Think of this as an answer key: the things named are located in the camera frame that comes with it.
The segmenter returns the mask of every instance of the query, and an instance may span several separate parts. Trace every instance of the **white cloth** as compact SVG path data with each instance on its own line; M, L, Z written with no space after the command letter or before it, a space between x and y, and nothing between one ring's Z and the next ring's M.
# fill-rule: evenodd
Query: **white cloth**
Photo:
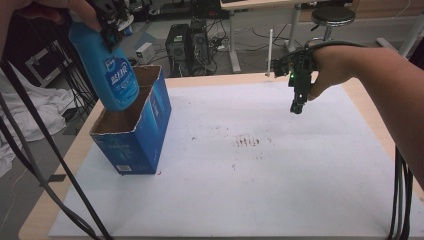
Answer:
M66 126L65 119L61 114L70 106L73 105L72 91L63 89L46 89L33 86L28 80L15 69L19 80L24 85L31 101L34 103L41 116L44 124L50 134L55 134ZM18 94L15 92L9 80L0 70L0 91L5 99L9 110L11 111L15 121L21 129L27 141L35 141L44 138L41 130L32 118L25 104L22 102ZM18 146L21 143L16 137L11 124L7 120L3 110L0 110L0 117L6 123L9 131L15 138ZM0 177L12 168L12 160L15 154L11 150L9 144L5 140L3 134L0 136Z

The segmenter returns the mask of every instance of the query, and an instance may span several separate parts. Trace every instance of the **stool leg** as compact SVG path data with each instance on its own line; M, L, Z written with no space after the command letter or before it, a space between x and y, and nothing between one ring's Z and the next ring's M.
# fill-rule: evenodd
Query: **stool leg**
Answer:
M324 41L327 41L330 39L330 35L331 35L331 26L327 26L327 28L325 29L325 33L324 33Z

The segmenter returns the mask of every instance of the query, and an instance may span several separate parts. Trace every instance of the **stool seat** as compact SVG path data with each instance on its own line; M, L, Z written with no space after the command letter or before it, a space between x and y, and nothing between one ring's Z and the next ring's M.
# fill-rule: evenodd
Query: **stool seat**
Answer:
M355 12L345 7L323 7L312 12L312 21L321 26L344 26L355 20Z

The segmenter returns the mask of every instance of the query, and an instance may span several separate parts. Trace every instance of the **gray floor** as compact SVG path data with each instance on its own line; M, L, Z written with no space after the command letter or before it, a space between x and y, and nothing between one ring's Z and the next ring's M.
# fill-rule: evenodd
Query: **gray floor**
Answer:
M358 43L362 43L368 46L378 46L375 43L375 39L383 37L388 40L395 47L399 47L414 23L415 18L398 18L398 19L374 19L374 20L357 20L354 24L338 28L333 31L333 37L337 39L351 40ZM144 26L144 24L136 25L136 31L138 33L128 37L123 42L124 52L128 56L134 56L134 49L137 47L137 43L142 41L142 33L146 31L149 36L154 36L157 41L155 42L155 49L164 49L164 39L166 38L169 26L175 22L161 22L151 23L150 25ZM266 21L261 21L261 24L256 24L255 28L243 27L238 28L236 31L236 47L238 50L238 56L242 73L254 73L254 72L265 72L267 58L267 48L263 48L256 51L251 51L268 43L267 38L258 37L253 33L253 30L260 35L268 35L270 28L274 28L275 33L281 31L284 27L281 23L272 24ZM306 40L311 37L322 36L323 29L318 29L315 32L310 32L313 27L311 23L302 23L299 26L298 34L296 36L297 42L303 44ZM228 34L228 22L224 22L224 28ZM280 37L288 37L290 25L281 33ZM221 28L214 26L209 35L223 36L225 33ZM276 44L283 44L282 41L277 41ZM223 49L221 52L214 56L216 65L216 75L232 74L232 69L228 57L228 42L223 42ZM281 46L275 46L273 49L273 58L278 58L284 51ZM157 54L157 57L164 57L166 52ZM166 58L155 61L154 64L162 65L165 76L169 76L169 62ZM214 69L215 65L212 63L208 66L210 69ZM63 85L63 80L55 80L54 85ZM74 140L73 135L63 135L63 131L54 135L57 146L60 148L64 155L68 150L70 144ZM46 141L40 140L30 143L30 147L33 150L33 154L39 163L40 168L46 178L48 178L58 166L58 161L54 157L47 145ZM6 173L0 178L0 239L14 240L18 239L18 232L22 224L24 223L29 212L33 208L34 204L38 200L42 189L38 186L35 178L28 173L22 166L22 164L15 160L13 162L13 168L11 171Z

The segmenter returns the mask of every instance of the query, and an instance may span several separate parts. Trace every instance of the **cardboard box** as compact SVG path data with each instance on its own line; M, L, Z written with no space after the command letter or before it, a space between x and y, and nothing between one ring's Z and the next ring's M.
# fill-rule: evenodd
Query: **cardboard box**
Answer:
M171 114L160 66L134 67L140 93L122 112L105 109L90 135L118 173L154 174Z

